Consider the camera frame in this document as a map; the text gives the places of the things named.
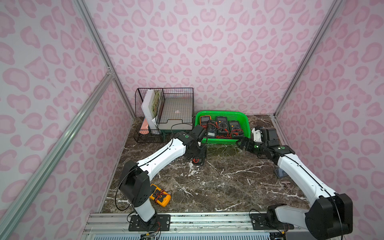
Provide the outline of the small dark multimeter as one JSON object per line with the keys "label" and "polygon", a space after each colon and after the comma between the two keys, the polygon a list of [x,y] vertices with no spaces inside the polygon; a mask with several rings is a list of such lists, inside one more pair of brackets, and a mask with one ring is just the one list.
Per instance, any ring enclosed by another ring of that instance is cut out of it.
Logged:
{"label": "small dark multimeter", "polygon": [[201,145],[197,153],[192,158],[192,163],[197,166],[202,166],[205,163],[207,156],[207,146]]}
{"label": "small dark multimeter", "polygon": [[213,120],[208,120],[207,122],[207,138],[215,139],[217,136],[217,124]]}

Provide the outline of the large green multimeter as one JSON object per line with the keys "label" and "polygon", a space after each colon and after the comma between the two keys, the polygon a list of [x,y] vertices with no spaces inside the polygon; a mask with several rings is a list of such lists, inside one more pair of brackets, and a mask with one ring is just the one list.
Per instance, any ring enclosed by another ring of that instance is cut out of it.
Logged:
{"label": "large green multimeter", "polygon": [[230,129],[229,129],[229,121],[227,117],[219,116],[216,118],[217,123],[217,138],[229,138],[230,137]]}

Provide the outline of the black wire desk organizer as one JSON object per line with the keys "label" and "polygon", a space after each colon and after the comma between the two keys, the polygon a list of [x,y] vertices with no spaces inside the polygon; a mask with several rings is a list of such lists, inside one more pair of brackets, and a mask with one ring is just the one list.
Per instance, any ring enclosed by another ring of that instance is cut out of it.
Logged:
{"label": "black wire desk organizer", "polygon": [[193,88],[138,88],[135,92],[135,133],[138,143],[161,143],[166,136],[192,130]]}

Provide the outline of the yellow multimeter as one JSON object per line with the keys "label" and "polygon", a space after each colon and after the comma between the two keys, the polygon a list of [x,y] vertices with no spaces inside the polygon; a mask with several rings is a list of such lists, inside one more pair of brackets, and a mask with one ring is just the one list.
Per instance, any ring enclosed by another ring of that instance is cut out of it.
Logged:
{"label": "yellow multimeter", "polygon": [[150,190],[152,192],[149,199],[165,208],[171,200],[171,195],[154,184],[151,184]]}

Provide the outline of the orange wide multimeter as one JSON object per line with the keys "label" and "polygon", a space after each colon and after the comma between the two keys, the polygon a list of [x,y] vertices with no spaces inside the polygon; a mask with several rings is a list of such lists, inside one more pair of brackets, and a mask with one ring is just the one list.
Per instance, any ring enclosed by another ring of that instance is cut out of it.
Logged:
{"label": "orange wide multimeter", "polygon": [[207,132],[209,131],[211,120],[211,116],[200,117],[200,126],[203,127]]}

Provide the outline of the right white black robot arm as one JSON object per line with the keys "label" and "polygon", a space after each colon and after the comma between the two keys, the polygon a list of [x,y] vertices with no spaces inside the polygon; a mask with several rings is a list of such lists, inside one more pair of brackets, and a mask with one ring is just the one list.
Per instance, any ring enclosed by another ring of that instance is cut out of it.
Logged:
{"label": "right white black robot arm", "polygon": [[302,190],[309,202],[308,210],[276,204],[268,207],[266,223],[294,225],[307,229],[317,240],[342,238],[353,232],[353,201],[339,194],[299,159],[293,149],[280,145],[273,128],[254,130],[252,138],[242,137],[236,145],[255,155],[265,156],[284,171]]}

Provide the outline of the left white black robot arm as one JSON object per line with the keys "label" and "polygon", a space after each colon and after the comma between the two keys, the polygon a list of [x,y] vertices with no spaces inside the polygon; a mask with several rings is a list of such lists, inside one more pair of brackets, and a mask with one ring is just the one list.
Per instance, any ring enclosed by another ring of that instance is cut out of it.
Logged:
{"label": "left white black robot arm", "polygon": [[120,176],[117,192],[121,192],[129,201],[140,219],[154,223],[156,211],[150,201],[151,181],[167,165],[184,156],[187,159],[203,161],[207,147],[202,144],[206,130],[201,126],[190,132],[178,132],[161,149],[138,162],[127,161]]}

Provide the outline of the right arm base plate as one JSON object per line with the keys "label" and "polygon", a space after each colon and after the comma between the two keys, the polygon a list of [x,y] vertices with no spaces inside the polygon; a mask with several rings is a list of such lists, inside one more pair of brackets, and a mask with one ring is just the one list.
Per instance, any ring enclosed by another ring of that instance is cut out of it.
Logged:
{"label": "right arm base plate", "polygon": [[291,224],[277,222],[271,222],[267,214],[261,213],[249,213],[251,219],[251,224],[253,230],[279,230],[279,231],[289,231],[293,230],[295,227]]}

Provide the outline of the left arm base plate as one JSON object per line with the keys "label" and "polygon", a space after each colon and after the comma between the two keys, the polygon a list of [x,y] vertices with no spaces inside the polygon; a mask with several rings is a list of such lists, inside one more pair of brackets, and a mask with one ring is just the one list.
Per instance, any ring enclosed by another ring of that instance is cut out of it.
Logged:
{"label": "left arm base plate", "polygon": [[132,215],[129,220],[129,232],[153,232],[169,231],[171,215],[155,214],[148,222],[145,222],[139,215]]}

